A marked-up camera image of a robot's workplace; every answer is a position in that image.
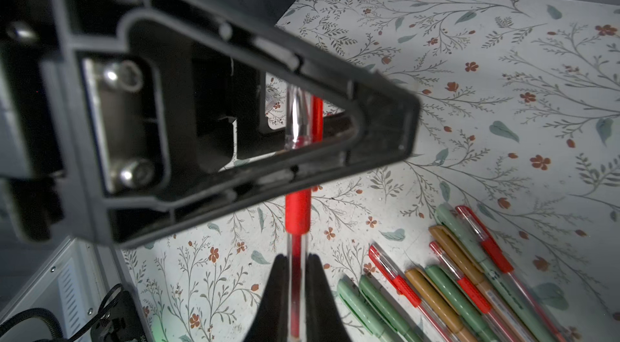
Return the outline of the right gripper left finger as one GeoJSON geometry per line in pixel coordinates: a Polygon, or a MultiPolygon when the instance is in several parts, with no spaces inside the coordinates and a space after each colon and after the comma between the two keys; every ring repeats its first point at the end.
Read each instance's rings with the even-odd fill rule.
{"type": "Polygon", "coordinates": [[[288,338],[289,261],[274,259],[262,300],[244,342],[282,342],[288,338]]]}

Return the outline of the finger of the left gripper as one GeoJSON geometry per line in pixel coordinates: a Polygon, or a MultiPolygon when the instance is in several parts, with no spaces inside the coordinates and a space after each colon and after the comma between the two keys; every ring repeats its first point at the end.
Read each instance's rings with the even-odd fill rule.
{"type": "Polygon", "coordinates": [[[239,13],[62,9],[43,226],[143,245],[407,158],[419,99],[239,13]]]}

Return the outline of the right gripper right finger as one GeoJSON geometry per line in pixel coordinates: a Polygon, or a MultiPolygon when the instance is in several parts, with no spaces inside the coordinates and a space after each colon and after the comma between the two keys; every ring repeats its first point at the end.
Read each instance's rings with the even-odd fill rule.
{"type": "Polygon", "coordinates": [[[310,253],[305,272],[305,325],[309,342],[345,342],[350,337],[338,313],[323,264],[310,253]]]}

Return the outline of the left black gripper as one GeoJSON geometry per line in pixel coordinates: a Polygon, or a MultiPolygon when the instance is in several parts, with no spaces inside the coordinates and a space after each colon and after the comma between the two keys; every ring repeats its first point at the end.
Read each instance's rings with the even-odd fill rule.
{"type": "Polygon", "coordinates": [[[54,123],[41,72],[59,48],[51,0],[1,0],[1,216],[24,240],[49,240],[66,221],[86,240],[143,240],[143,187],[122,170],[145,158],[145,93],[128,86],[122,59],[98,55],[87,103],[101,133],[104,162],[64,159],[69,127],[54,123]]]}

